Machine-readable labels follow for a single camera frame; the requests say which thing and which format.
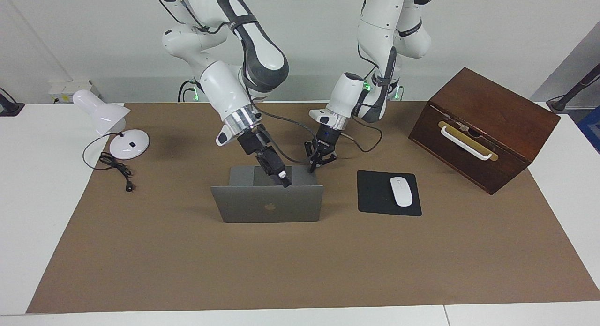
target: laptop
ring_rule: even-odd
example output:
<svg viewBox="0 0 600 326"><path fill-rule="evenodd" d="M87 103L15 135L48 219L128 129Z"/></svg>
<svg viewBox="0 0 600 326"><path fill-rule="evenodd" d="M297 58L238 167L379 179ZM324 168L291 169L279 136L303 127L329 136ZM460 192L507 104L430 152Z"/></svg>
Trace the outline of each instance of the laptop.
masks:
<svg viewBox="0 0 600 326"><path fill-rule="evenodd" d="M316 222L323 185L304 166L287 166L292 185L283 188L259 166L234 166L229 185L210 187L225 223Z"/></svg>

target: box handle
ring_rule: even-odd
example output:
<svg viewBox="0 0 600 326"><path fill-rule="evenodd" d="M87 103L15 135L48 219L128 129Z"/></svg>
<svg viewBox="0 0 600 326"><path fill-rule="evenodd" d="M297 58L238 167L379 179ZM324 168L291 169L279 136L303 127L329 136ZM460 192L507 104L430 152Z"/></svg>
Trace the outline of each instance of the box handle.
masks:
<svg viewBox="0 0 600 326"><path fill-rule="evenodd" d="M473 140L472 138L469 138L469 136L466 136L465 134L461 133L456 128L448 125L444 121L440 121L440 123L438 123L437 125L442 129L442 135L446 139L454 142L462 149L465 149L466 151L471 153L474 157L477 157L478 159L480 159L482 161L488 161L488 160L497 161L498 160L497 154L493 153L488 148L482 146L480 143Z"/></svg>

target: table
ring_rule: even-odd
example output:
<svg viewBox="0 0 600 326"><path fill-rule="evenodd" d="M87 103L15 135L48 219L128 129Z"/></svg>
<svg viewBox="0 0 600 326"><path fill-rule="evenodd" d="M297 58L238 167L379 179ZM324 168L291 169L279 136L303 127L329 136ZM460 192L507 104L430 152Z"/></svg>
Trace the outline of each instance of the table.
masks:
<svg viewBox="0 0 600 326"><path fill-rule="evenodd" d="M81 150L92 139L88 117L70 104L28 105L0 121L0 324L328 324L328 325L597 325L600 302L433 305L272 311L174 311L24 315L91 171ZM90 156L98 155L101 144ZM568 161L567 168L557 168ZM600 156L563 116L530 171L596 285L600 280Z"/></svg>

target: wooden box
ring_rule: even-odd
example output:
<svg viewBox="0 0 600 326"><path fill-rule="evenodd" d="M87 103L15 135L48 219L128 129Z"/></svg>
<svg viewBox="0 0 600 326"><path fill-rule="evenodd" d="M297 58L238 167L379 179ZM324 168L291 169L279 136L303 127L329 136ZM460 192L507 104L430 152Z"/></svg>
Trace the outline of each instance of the wooden box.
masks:
<svg viewBox="0 0 600 326"><path fill-rule="evenodd" d="M533 162L558 121L463 68L427 103L409 138L493 194Z"/></svg>

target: black cable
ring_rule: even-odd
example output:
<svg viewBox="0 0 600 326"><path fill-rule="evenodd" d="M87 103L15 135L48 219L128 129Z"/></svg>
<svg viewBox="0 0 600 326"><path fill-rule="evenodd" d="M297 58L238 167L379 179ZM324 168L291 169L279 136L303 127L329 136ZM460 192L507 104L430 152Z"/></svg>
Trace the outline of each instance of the black cable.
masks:
<svg viewBox="0 0 600 326"><path fill-rule="evenodd" d="M358 149L360 149L360 151L362 151L363 153L370 153L371 151L373 151L373 149L377 148L377 146L379 145L379 143L381 142L381 140L383 139L383 131L377 127L373 127L373 126L369 126L369 125L365 125L364 123L358 121L358 119L356 117L354 117L354 115L352 115L352 119L354 121L356 121L356 123L358 123L358 125L364 126L366 128L370 128L370 129L375 129L379 132L379 140L377 140L377 143L375 143L375 145L373 145L373 147L369 148L369 149L363 149L360 144L358 143L358 141L356 141L354 138L352 138L351 136L342 133L341 135L344 136L345 138L348 138L349 140L351 140L352 142L354 142L354 144L358 147Z"/></svg>
<svg viewBox="0 0 600 326"><path fill-rule="evenodd" d="M15 100L15 98L13 98L12 95L10 95L9 92L6 92L6 89L3 89L2 87L0 87L0 91L2 91L4 94L6 94L9 98L11 98L13 100L13 103L16 104L17 100Z"/></svg>
<svg viewBox="0 0 600 326"><path fill-rule="evenodd" d="M102 153L100 153L100 157L99 157L99 161L102 162L103 164L106 164L107 167L106 168L96 168L94 166L91 166L86 160L85 160L85 152L88 150L88 148L90 148L90 146L92 144L94 144L94 142L97 142L98 140L105 138L106 136L110 136L110 135L120 135L122 136L121 133L108 133L108 134L104 134L103 136L100 136L99 138L93 140L92 142L90 142L88 145L86 145L86 147L83 149L83 153L81 153L81 158L83 159L83 163L86 164L86 166L92 168L93 170L111 170L111 169L116 169L118 170L124 177L125 177L125 181L126 181L126 186L125 186L125 191L126 192L132 192L133 191L133 183L131 183L131 181L129 181L129 177L131 177L131 175L133 175L133 173L131 172L131 170L129 170L129 168L127 168L127 166L125 166L124 164L120 163L117 161L116 157L112 156L111 153L108 153L107 151L103 151Z"/></svg>
<svg viewBox="0 0 600 326"><path fill-rule="evenodd" d="M363 80L367 80L367 78L369 77L369 75L371 75L373 73L373 71L375 71L375 68L377 68L377 65L374 65L373 68L371 68L371 70L369 71L369 73L365 76L365 78L363 78Z"/></svg>
<svg viewBox="0 0 600 326"><path fill-rule="evenodd" d="M181 94L184 91L184 87L188 84L191 83L190 80L186 80L184 81L184 83L182 83L182 85L180 86L180 91L177 94L177 102L181 102Z"/></svg>
<svg viewBox="0 0 600 326"><path fill-rule="evenodd" d="M248 87L246 86L246 93L248 93L248 97L250 96ZM294 125L300 126L304 129L306 129L312 136L313 136L313 142L317 142L317 136L315 135L315 133L313 132L313 130L311 130L310 128L308 128L306 125L304 125L303 123L300 123L298 121L294 121L293 119L288 119L286 117L281 117L279 115L275 115L272 113L268 113L265 112L264 110L261 110L261 108L258 108L255 104L255 102L252 100L251 97L249 97L250 99L250 103L252 104L252 106L254 108L256 108L257 111L259 111L260 113L263 113L264 115L267 115L268 117L272 117L273 119L279 119L282 121L287 121L289 123L292 123ZM275 146L275 149L277 149L277 151L283 155L283 157L285 157L287 160L290 160L291 162L295 162L295 163L301 163L301 164L307 164L316 154L317 154L317 149L315 149L315 151L313 151L311 156L308 156L306 159L302 159L302 160L296 160L296 159L292 159L291 157L289 157L284 151L281 150L281 148L279 148L279 145L277 144L277 142L272 138L272 136L266 132L263 129L260 129L261 132L273 143L273 145Z"/></svg>
<svg viewBox="0 0 600 326"><path fill-rule="evenodd" d="M209 31L208 27L206 27L206 31L204 31L204 32L206 32L208 34L217 34L219 31L221 31L221 27L223 27L225 25L227 25L227 23L225 23L225 22L221 23L214 32Z"/></svg>
<svg viewBox="0 0 600 326"><path fill-rule="evenodd" d="M367 63L373 64L373 66L375 66L376 68L379 68L379 66L376 63L374 63L373 61L371 61L371 60L363 57L362 54L360 54L360 44L358 44L358 42L356 42L356 50L358 51L358 56L360 57L360 59L366 61Z"/></svg>
<svg viewBox="0 0 600 326"><path fill-rule="evenodd" d="M171 15L171 17L173 17L173 19L177 22L180 23L181 25L186 25L186 23L180 21L177 19L177 17L174 16L174 14L171 12L171 10L169 10L169 8L167 8L167 6L163 3L163 0L158 0L158 2L163 6L163 8L165 8L165 10L167 10L167 12L169 12L169 15ZM221 30L221 27L227 25L226 22L221 23L221 25L219 25L217 27L216 31L210 31L208 26L204 26L202 25L202 23L200 23L200 21L195 17L195 15L191 12L191 10L189 10L189 7L187 6L186 2L182 1L182 5L184 6L184 8L186 8L188 14L194 19L194 21L199 25L198 30L200 30L201 32L205 32L208 34L216 34Z"/></svg>
<svg viewBox="0 0 600 326"><path fill-rule="evenodd" d="M360 9L360 14L365 10L365 5L367 5L367 0L362 1L362 8Z"/></svg>
<svg viewBox="0 0 600 326"><path fill-rule="evenodd" d="M247 80L249 80L249 77L246 74L246 44L244 44L244 40L241 41L242 42L242 48L244 48L244 62L242 63L242 74L244 75L244 78L246 78ZM264 115L268 116L268 117L272 117L273 119L279 119L282 121L287 121L289 123L292 123L296 126L300 126L304 129L306 129L306 131L308 131L312 136L313 136L313 142L318 142L317 140L317 136L315 135L315 133L313 132L313 130L311 130L308 126L304 125L303 123L300 123L298 121L294 121L293 119L288 119L286 117L281 117L279 115L275 115L269 112L265 112L263 110L261 110L260 108L258 108L255 104L255 101L252 99L252 96L250 95L250 89L249 87L244 84L244 87L246 87L246 95L248 96L248 100L250 101L250 103L252 104L252 106L254 108L256 108L257 111L259 111L260 113L264 113ZM279 145L277 145L276 141L273 140L273 138L270 136L270 134L268 134L268 132L264 132L261 130L261 132L263 132L263 134L265 134L267 136L267 138L269 140L271 140L271 142L273 142L273 145L275 146L275 149L281 154L283 155L283 157L285 157L286 159L290 160L291 162L295 162L295 163L302 163L302 164L306 164L308 163L316 154L317 154L317 149L315 149L315 151L313 151L312 155L307 157L304 160L296 160L296 159L292 159L291 157L289 157L284 151L282 151L279 148Z"/></svg>
<svg viewBox="0 0 600 326"><path fill-rule="evenodd" d="M186 102L186 92L189 92L189 91L192 91L195 93L195 89L186 89L184 91L183 98L182 98L183 102Z"/></svg>
<svg viewBox="0 0 600 326"><path fill-rule="evenodd" d="M176 17L175 17L175 16L172 14L171 10L169 10L169 8L167 8L167 5L165 5L165 4L163 3L163 0L158 0L158 2L160 2L160 4L163 6L163 8L165 8L165 10L167 10L167 12L169 12L169 14L171 15L171 17L173 17L173 19L174 19L176 22L178 22L178 23L180 23L180 24L182 24L182 25L185 25L185 23L182 23L182 21L178 20L178 19L177 19L177 18L176 18Z"/></svg>

